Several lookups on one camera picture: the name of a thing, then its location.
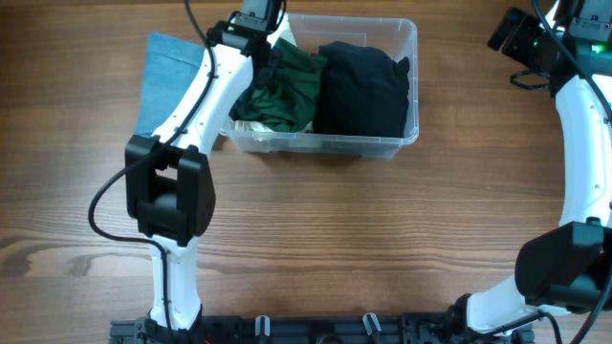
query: wooden table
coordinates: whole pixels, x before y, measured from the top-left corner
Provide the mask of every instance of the wooden table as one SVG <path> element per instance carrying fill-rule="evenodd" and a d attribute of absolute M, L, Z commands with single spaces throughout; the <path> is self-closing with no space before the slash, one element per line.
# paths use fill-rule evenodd
<path fill-rule="evenodd" d="M 122 167 L 147 35 L 197 36 L 176 0 L 0 4 L 0 342 L 105 343 L 111 319 L 149 310 L 151 264 L 147 247 L 95 235 L 87 206 Z M 292 12 L 416 23 L 421 136 L 391 161 L 250 155 L 223 141 L 199 247 L 205 314 L 442 311 L 513 273 L 520 247 L 557 227 L 564 165 L 554 101 L 511 86 L 521 66 L 486 46 L 511 5 L 528 8 L 290 1 Z M 205 28 L 238 8 L 194 5 Z M 98 220 L 138 235 L 123 182 Z M 560 320 L 566 341 L 583 319 Z M 610 325 L 603 316 L 586 342 L 610 342 Z M 551 342 L 549 324 L 536 327 Z"/>

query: plastic bin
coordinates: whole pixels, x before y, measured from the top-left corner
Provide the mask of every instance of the plastic bin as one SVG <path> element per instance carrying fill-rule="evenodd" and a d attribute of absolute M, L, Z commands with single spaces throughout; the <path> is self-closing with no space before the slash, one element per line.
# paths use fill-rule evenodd
<path fill-rule="evenodd" d="M 417 28 L 407 19 L 357 18 L 289 14 L 289 23 L 297 46 L 309 53 L 335 41 L 375 47 L 396 61 L 410 59 L 409 107 L 404 138 L 372 138 L 340 135 L 258 133 L 234 130 L 233 120 L 226 120 L 221 134 L 230 137 L 243 152 L 288 151 L 361 155 L 368 158 L 393 158 L 405 145 L 419 136 Z"/>

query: black cloth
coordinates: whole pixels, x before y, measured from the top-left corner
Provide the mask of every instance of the black cloth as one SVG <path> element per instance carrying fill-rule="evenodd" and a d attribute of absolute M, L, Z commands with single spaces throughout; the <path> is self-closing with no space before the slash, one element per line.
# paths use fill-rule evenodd
<path fill-rule="evenodd" d="M 316 134 L 403 138 L 410 61 L 395 62 L 376 48 L 344 42 L 321 46 L 328 59 L 321 76 Z"/>

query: green cloth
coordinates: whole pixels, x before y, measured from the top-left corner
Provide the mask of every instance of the green cloth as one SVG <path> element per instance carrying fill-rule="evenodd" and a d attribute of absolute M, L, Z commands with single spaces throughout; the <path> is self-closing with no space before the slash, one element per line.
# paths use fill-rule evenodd
<path fill-rule="evenodd" d="M 282 38 L 273 50 L 282 56 L 273 78 L 251 90 L 248 100 L 239 101 L 234 116 L 261 122 L 275 132 L 296 133 L 315 117 L 327 57 L 310 56 Z"/>

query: folded blue cloth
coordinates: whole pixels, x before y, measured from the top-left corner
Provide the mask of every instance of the folded blue cloth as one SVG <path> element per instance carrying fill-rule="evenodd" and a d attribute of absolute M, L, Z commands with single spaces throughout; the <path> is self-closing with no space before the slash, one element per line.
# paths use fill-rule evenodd
<path fill-rule="evenodd" d="M 159 32 L 149 35 L 141 112 L 134 134 L 150 138 L 172 115 L 195 78 L 204 47 Z"/>

